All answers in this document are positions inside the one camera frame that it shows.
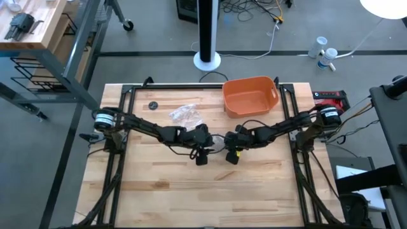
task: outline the gray floor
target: gray floor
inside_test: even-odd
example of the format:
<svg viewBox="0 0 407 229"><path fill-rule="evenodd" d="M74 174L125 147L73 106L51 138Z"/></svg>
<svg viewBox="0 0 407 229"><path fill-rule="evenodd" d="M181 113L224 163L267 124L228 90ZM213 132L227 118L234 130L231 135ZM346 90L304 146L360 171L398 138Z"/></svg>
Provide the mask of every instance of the gray floor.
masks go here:
<svg viewBox="0 0 407 229"><path fill-rule="evenodd" d="M103 51L180 51L190 50L198 40L197 26L177 19L174 1L119 1L135 31L126 33L113 15ZM254 10L254 18L239 22L236 14L220 15L218 50L267 50L272 30L270 18ZM349 50L379 21L355 0L296 1L284 8L285 22L276 32L274 50L307 50L317 36L328 38L328 46ZM407 28L400 20L385 20L361 47L362 50L405 50ZM217 70L229 79L265 75L279 76L283 82L309 82L314 90L345 90L353 105L368 95L373 86L388 83L405 73L405 56L354 56L335 61L336 72L316 68L308 57L264 57L244 60L222 59ZM1 81L21 91L8 78L18 73L6 58L0 59ZM89 92L99 101L105 83L141 83L152 76L156 82L197 82L203 73L191 57L100 58ZM208 82L223 79L213 75ZM38 122L21 110L0 100L0 227L37 228L45 208L62 146L71 122L74 105L42 104L50 121ZM353 130L376 119L375 112L350 121L343 130ZM78 133L92 131L90 112L84 109ZM377 167L392 164L392 157L380 125L349 137L343 145L359 156L372 156ZM350 156L328 147L330 156ZM83 171L87 146L74 142L63 187L52 219L52 226L68 226L72 221Z"/></svg>

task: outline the wooden table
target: wooden table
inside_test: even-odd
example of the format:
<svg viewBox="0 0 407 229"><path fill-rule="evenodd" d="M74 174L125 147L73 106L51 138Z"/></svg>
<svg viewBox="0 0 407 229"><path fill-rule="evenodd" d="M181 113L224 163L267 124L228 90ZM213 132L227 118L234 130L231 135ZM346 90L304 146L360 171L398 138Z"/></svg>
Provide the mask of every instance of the wooden table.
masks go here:
<svg viewBox="0 0 407 229"><path fill-rule="evenodd" d="M121 86L106 85L100 106L117 107ZM312 108L314 100L310 85L295 83L294 88L299 110ZM148 109L151 101L157 101L157 110ZM219 89L139 90L133 113L159 125L174 125L168 114L185 104L197 104L197 110L211 134L224 135L248 119L227 117ZM269 114L250 119L270 125L283 121L282 104L278 103ZM95 145L91 151L99 148L103 148L103 144ZM177 151L189 153L183 149ZM325 145L316 142L314 153L335 185ZM175 155L156 139L131 131L115 226L303 225L287 135L277 138L265 148L243 151L238 165L228 163L225 156L225 151L210 155L208 164L198 167L195 161L187 156ZM88 158L74 223L82 220L100 197L107 158L105 152ZM315 160L311 158L310 163L318 196L343 221L338 199L329 189ZM110 204L111 198L107 203L105 222L108 221ZM309 198L308 211L313 220Z"/></svg>
<svg viewBox="0 0 407 229"><path fill-rule="evenodd" d="M25 34L20 41L5 40L10 29L11 19L17 14L10 11L6 4L0 9L0 50L26 50L48 48L52 34L57 26L67 0L20 0L23 13L32 15L37 20L43 20L33 32Z"/></svg>

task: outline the black metal frame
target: black metal frame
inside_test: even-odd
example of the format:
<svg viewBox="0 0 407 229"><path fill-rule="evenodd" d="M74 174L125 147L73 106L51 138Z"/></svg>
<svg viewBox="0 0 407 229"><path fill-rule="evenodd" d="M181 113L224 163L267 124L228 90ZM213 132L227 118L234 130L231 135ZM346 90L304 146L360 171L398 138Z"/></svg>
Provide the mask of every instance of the black metal frame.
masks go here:
<svg viewBox="0 0 407 229"><path fill-rule="evenodd" d="M134 108L134 101L135 101L135 96L136 96L136 91L138 90L173 90L173 89L221 89L222 84L154 84L153 80L151 78L148 78L142 85L123 85L121 89L121 97L120 97L120 102L119 102L119 108L123 109L124 108L124 103L125 99L130 96L130 102L128 104L128 111L133 111ZM295 96L295 91L294 91L294 85L293 84L282 84L279 85L280 89L280 94L281 94L281 101L282 101L282 106L284 110L284 116L285 119L288 119L290 117L289 113L289 107L287 103L287 98L286 98L286 93L290 95L291 103L293 106L293 115L298 114L298 105L296 102L296 96ZM107 167L106 167L106 174L105 174L105 180L104 180L104 185L103 185L103 192L102 196L96 203L95 207L92 209L90 214L88 215L89 217L86 218L86 221L82 221L78 225L72 225L70 228L115 228L114 227L114 222L116 221L116 214L117 214L117 208L118 208L118 202L119 202L119 196L120 196L120 186L121 186L121 175L123 174L123 169L124 169L124 163L125 163L125 155L126 155L126 147L127 147L127 137L123 140L124 143L124 150L120 151L120 157L119 157L119 162L118 162L118 168L116 170L116 174L112 178L112 172L113 172L113 164L114 164L114 155L116 153L110 153L109 154L109 159L107 161ZM299 201L300 201L300 208L301 208L301 214L303 217L303 223L304 226L297 226L297 227L272 227L272 228L309 228L309 229L320 229L320 228L364 228L360 226L349 226L349 225L336 225L336 224L324 224L322 223L322 218L321 218L321 212L324 210L324 204L322 201L318 198L316 192L315 192L315 186L314 186L314 181L312 178L312 172L311 172L311 166L309 162L309 156L306 153L299 152L296 149L295 146L295 140L292 139L290 136L289 138L289 144L291 148L291 154L293 157L293 166L294 166L294 174L296 178L296 184L298 188L298 196L299 196ZM305 176L303 175L300 164L298 163L298 154L301 153L303 156L303 164L305 167ZM309 214L308 214L308 209L307 209L307 201L305 199L305 192L304 189L308 192L308 194L311 196L311 201L312 201L312 209L314 211L314 217L315 217L315 223L311 223L309 219ZM103 219L105 216L105 211L106 211L106 199L108 196L110 196L111 192L113 191L113 201L111 204L111 214L109 216L109 222L104 223ZM96 218L96 225L90 225L92 221Z"/></svg>

